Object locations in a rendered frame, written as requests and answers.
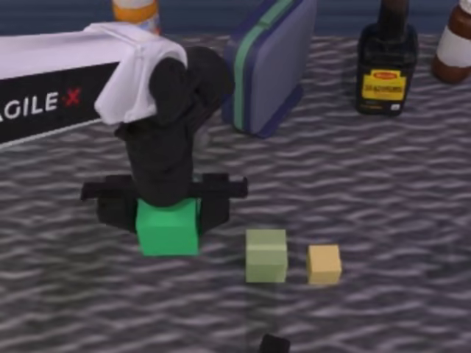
black bottle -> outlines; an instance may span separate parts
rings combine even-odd
[[[382,0],[378,22],[358,42],[355,108],[369,115],[401,114],[419,51],[417,32],[407,24],[408,0]]]

green cube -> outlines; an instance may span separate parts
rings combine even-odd
[[[284,229],[248,229],[245,280],[250,283],[283,283],[288,271],[288,246]]]
[[[136,230],[144,256],[198,255],[199,200],[153,207],[138,200]]]

brown jar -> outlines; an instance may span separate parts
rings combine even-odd
[[[471,72],[471,0],[460,0],[450,15],[432,62],[433,74],[446,83],[460,83]]]

red logo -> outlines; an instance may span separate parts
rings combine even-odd
[[[397,74],[393,74],[392,72],[376,72],[374,75],[377,79],[396,79]]]
[[[71,105],[79,105],[81,91],[82,90],[80,88],[67,90],[67,95],[62,97],[64,105],[66,107],[70,107]]]

yellow cube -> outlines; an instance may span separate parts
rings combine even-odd
[[[338,245],[310,245],[308,248],[308,282],[312,285],[335,285],[341,275]]]

